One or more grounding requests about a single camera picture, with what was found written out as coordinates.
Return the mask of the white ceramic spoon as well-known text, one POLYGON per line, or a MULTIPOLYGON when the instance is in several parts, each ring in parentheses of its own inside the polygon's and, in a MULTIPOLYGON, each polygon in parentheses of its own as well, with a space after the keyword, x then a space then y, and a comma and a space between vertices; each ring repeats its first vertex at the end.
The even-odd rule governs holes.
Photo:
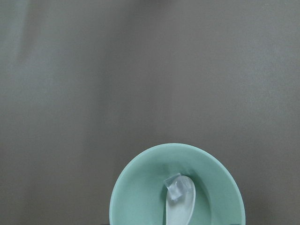
POLYGON ((196 189, 194 182, 188 176, 183 176, 186 185, 185 194, 176 202, 169 199, 168 192, 165 201, 165 223, 167 225, 188 225, 191 221, 194 208, 196 189))

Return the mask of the mint green bowl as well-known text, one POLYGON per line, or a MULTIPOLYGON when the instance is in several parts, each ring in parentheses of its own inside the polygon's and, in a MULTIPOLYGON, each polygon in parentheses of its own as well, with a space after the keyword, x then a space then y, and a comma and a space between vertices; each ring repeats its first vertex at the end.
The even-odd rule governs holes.
POLYGON ((151 147, 119 175, 109 207, 112 225, 244 225, 240 190, 209 153, 182 143, 151 147))

